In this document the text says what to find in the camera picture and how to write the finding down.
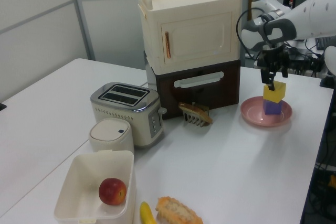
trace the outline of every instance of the bread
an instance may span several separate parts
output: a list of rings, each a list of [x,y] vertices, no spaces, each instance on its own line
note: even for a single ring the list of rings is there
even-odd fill
[[[203,224],[196,213],[171,197],[159,198],[155,210],[170,224]]]

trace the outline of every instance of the purple block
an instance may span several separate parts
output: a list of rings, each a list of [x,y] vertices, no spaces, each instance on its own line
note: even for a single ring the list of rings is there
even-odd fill
[[[279,103],[271,102],[264,99],[263,108],[265,115],[280,115],[282,100]]]

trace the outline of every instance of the white lid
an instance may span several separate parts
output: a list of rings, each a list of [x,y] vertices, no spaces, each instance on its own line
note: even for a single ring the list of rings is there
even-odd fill
[[[119,139],[129,128],[129,123],[122,119],[106,118],[98,122],[90,131],[96,140],[113,141]]]

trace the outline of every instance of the red apple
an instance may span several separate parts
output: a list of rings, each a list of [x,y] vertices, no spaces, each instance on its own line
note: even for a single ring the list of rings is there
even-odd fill
[[[99,198],[107,205],[119,205],[126,198],[126,185],[117,178],[107,178],[99,186]]]

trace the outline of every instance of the silver toaster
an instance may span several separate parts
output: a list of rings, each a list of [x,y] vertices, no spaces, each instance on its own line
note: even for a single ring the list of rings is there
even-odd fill
[[[159,94],[152,89],[112,82],[91,95],[96,121],[119,118],[132,127],[135,147],[149,147],[163,132]]]

